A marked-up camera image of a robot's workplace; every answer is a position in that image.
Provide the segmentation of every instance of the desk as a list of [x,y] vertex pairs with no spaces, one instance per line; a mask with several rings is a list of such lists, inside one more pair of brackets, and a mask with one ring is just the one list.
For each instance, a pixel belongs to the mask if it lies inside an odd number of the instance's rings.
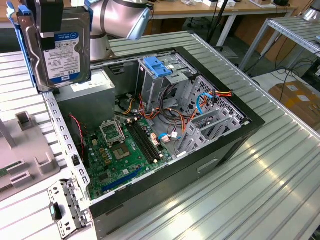
[[[13,5],[16,7],[19,4],[18,0],[11,0]],[[66,7],[70,6],[69,0],[64,0]],[[283,7],[277,6],[275,8],[260,8],[249,0],[242,0],[238,2],[234,7],[226,8],[223,12],[223,16],[229,16],[225,27],[221,33],[220,39],[217,46],[223,46],[225,40],[230,32],[232,25],[237,16],[240,15],[257,15],[257,14],[275,14],[275,13],[286,13],[285,17],[290,17],[294,10],[297,9],[295,6]],[[6,2],[0,3],[0,29],[1,28],[12,28],[9,20],[6,16],[7,5]],[[156,19],[183,19],[183,18],[197,18],[197,17],[212,17],[215,12],[215,7],[209,7],[203,3],[197,3],[196,5],[188,6],[183,4],[180,0],[174,2],[169,1],[158,1],[154,4],[154,16]]]

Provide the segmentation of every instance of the hard drive label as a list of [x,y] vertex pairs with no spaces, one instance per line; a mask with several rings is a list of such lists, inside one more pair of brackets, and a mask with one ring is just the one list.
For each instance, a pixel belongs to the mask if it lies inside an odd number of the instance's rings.
[[54,83],[72,81],[80,74],[80,55],[76,51],[79,44],[77,32],[54,35],[55,49],[44,51],[48,77]]

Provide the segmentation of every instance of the aluminum extrusion table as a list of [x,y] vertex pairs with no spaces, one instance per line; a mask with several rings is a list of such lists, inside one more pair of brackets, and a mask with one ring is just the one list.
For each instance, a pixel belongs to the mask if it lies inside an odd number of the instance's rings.
[[[320,225],[320,136],[195,34],[111,41],[118,56],[176,46],[185,47],[266,124],[232,160],[106,239],[308,239]],[[0,55],[0,109],[4,121],[21,111],[35,115],[63,168],[0,202],[1,239],[58,240],[46,190],[71,173],[20,52]],[[94,240],[95,230],[85,228],[70,239]]]
[[254,54],[268,27],[273,28],[276,32],[270,38],[264,50],[261,52],[261,55],[263,55],[272,46],[275,39],[282,34],[301,46],[300,51],[289,63],[288,67],[290,67],[296,61],[304,49],[316,54],[317,56],[320,56],[320,43],[316,41],[316,37],[320,36],[320,23],[310,23],[303,20],[301,17],[270,18],[264,22],[248,52],[244,56],[239,69],[245,69],[245,66],[247,65],[251,56]]

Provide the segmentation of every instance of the ram slot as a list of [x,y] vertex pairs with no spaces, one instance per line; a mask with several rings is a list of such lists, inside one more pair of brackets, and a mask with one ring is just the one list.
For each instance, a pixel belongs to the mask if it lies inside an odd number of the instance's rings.
[[148,137],[137,124],[129,125],[127,126],[127,129],[143,155],[146,157],[149,164],[152,164],[155,160],[160,159],[158,152],[155,150]]
[[157,160],[160,159],[158,151],[155,149],[154,145],[150,142],[150,139],[146,136],[145,132],[141,129],[138,124],[135,124],[134,129],[141,136],[141,140],[146,144],[147,148],[151,151],[153,157]]

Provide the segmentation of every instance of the cardboard box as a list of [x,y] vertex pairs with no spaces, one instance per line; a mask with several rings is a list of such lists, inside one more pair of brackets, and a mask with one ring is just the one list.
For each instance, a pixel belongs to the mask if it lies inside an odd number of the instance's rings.
[[252,1],[259,5],[269,5],[272,3],[271,0],[252,0]]
[[216,7],[218,0],[203,0],[203,4],[209,7]]
[[269,94],[279,101],[282,90],[281,103],[314,130],[318,130],[320,98],[300,81],[287,82],[285,86],[283,83],[277,84],[269,90]]

